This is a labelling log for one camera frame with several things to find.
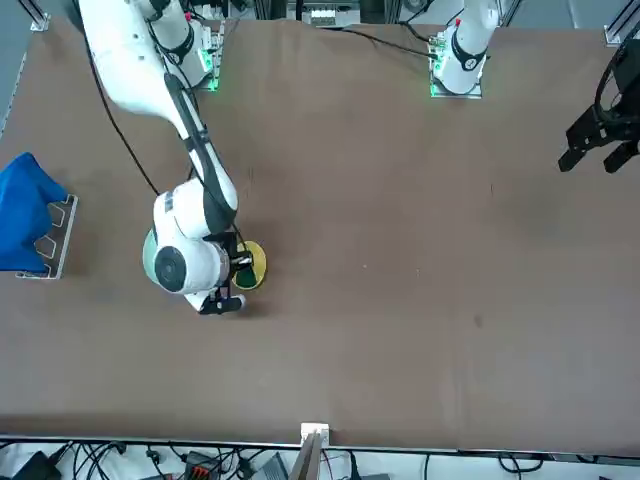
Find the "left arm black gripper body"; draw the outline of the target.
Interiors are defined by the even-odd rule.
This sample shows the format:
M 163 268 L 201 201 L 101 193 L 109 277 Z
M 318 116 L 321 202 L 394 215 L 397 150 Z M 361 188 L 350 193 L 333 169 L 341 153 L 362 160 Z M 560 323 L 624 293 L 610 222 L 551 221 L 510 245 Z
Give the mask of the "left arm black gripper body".
M 601 97 L 610 77 L 619 93 L 618 102 L 605 110 Z M 619 140 L 639 137 L 639 40 L 620 45 L 596 88 L 594 107 L 606 131 Z

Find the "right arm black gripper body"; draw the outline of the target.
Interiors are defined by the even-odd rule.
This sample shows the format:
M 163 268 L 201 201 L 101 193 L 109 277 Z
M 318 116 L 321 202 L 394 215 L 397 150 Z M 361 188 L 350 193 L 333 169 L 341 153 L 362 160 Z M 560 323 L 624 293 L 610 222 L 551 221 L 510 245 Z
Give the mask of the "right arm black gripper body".
M 229 254 L 229 281 L 231 284 L 238 288 L 237 274 L 243 269 L 243 253 L 238 250 L 238 243 L 236 240 L 229 242 L 228 248 Z

